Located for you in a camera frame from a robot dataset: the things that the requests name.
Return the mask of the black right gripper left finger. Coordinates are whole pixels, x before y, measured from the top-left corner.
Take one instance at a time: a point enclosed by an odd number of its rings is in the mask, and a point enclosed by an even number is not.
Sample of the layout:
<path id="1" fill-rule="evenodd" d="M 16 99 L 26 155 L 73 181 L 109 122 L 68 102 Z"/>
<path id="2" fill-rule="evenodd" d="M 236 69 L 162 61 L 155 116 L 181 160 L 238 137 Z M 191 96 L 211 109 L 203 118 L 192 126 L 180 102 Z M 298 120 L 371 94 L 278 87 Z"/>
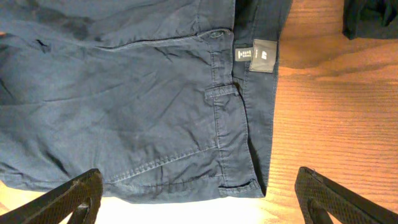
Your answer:
<path id="1" fill-rule="evenodd" d="M 101 205 L 103 179 L 98 169 L 90 169 L 39 198 L 1 215 L 1 223 L 94 224 Z"/>

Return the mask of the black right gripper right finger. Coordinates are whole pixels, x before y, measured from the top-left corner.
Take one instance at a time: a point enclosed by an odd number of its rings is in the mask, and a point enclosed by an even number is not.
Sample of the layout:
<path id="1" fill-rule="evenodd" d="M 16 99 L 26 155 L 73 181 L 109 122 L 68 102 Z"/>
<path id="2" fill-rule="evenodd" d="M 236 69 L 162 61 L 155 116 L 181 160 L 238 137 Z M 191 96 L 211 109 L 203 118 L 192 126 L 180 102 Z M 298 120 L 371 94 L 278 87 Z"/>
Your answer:
<path id="1" fill-rule="evenodd" d="M 300 167 L 295 193 L 306 224 L 397 223 L 397 214 L 308 168 Z"/>

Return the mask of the navy blue shorts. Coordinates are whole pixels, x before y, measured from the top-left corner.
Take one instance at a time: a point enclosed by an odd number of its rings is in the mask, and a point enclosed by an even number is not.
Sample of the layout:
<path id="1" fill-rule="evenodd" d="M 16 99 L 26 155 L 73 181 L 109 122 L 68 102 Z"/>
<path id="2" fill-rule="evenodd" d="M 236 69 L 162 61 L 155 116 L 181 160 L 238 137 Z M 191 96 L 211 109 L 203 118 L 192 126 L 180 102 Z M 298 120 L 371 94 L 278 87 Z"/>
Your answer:
<path id="1" fill-rule="evenodd" d="M 1 2 L 1 180 L 131 203 L 266 195 L 290 1 Z"/>

